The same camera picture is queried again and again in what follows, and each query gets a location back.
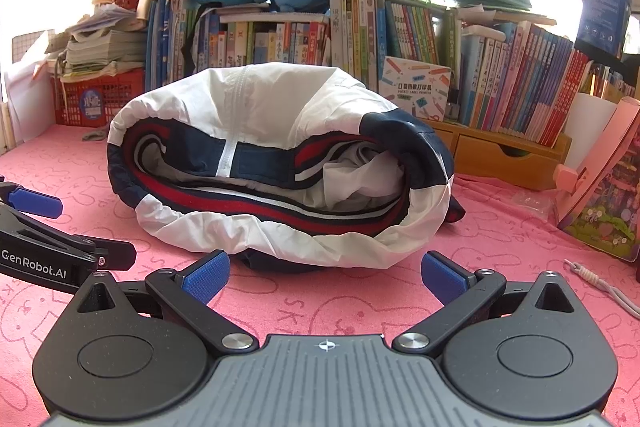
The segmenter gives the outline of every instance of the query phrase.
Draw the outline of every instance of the pink blanket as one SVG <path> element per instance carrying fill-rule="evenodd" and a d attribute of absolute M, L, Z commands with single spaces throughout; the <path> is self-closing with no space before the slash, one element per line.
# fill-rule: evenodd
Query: pink blanket
<path fill-rule="evenodd" d="M 193 254 L 168 247 L 137 226 L 133 211 L 111 192 L 105 143 L 81 142 L 85 130 L 57 126 L 0 157 L 0 174 L 55 194 L 65 210 L 45 221 L 65 232 L 131 241 L 135 266 L 121 280 L 142 279 L 162 266 L 178 269 Z M 600 325 L 620 364 L 606 416 L 617 427 L 640 425 L 640 321 L 600 291 L 566 272 L 563 259 L 584 264 L 640 302 L 634 270 L 590 250 L 530 210 L 517 206 L 519 189 L 458 177 L 454 194 L 467 210 L 441 229 L 431 248 L 469 270 L 495 268 L 509 280 L 532 281 L 545 269 L 565 272 Z M 232 263 L 229 284 L 210 306 L 263 340 L 267 333 L 385 333 L 392 339 L 440 305 L 422 286 L 420 256 L 386 271 L 333 269 L 311 275 L 264 277 Z M 70 296 L 0 275 L 0 423 L 36 427 L 46 417 L 31 380 L 31 360 Z"/>

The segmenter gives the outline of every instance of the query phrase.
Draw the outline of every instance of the white cord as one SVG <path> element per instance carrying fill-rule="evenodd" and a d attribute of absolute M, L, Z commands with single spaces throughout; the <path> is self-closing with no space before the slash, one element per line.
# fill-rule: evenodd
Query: white cord
<path fill-rule="evenodd" d="M 629 297 L 622 293 L 615 286 L 611 286 L 606 280 L 598 277 L 591 270 L 586 269 L 579 263 L 572 263 L 571 261 L 564 260 L 565 264 L 569 265 L 572 272 L 578 275 L 581 279 L 587 281 L 590 285 L 596 287 L 599 290 L 607 292 L 611 298 L 617 302 L 621 308 L 626 310 L 629 315 L 640 319 L 640 306 L 636 305 Z"/>

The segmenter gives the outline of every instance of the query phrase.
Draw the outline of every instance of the wooden drawer unit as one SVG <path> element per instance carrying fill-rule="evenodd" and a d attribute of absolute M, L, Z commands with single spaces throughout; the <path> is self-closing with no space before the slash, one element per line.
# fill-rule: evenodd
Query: wooden drawer unit
<path fill-rule="evenodd" d="M 485 176 L 533 190 L 555 188 L 553 173 L 564 162 L 571 139 L 563 134 L 556 145 L 447 123 L 425 121 L 433 127 L 454 157 L 455 172 Z"/>

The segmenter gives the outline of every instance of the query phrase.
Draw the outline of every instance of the drawer handle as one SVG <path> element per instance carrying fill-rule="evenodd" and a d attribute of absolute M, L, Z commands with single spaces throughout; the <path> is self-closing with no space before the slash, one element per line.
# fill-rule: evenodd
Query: drawer handle
<path fill-rule="evenodd" d="M 516 147 L 510 147 L 508 145 L 501 145 L 501 144 L 498 144 L 498 145 L 500 145 L 500 149 L 502 149 L 502 152 L 504 152 L 506 156 L 509 156 L 511 158 L 522 158 L 523 156 L 526 156 L 529 154 L 528 151 L 524 151 Z"/>

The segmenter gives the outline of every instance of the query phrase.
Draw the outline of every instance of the metal screw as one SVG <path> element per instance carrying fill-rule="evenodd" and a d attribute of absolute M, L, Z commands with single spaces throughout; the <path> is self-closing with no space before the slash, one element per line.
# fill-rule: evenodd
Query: metal screw
<path fill-rule="evenodd" d="M 404 349 L 422 349 L 429 345 L 429 338 L 422 333 L 403 333 L 398 337 L 398 344 Z"/>
<path fill-rule="evenodd" d="M 234 351 L 242 351 L 251 347 L 254 340 L 246 333 L 229 333 L 222 338 L 222 345 L 226 349 L 233 349 Z"/>

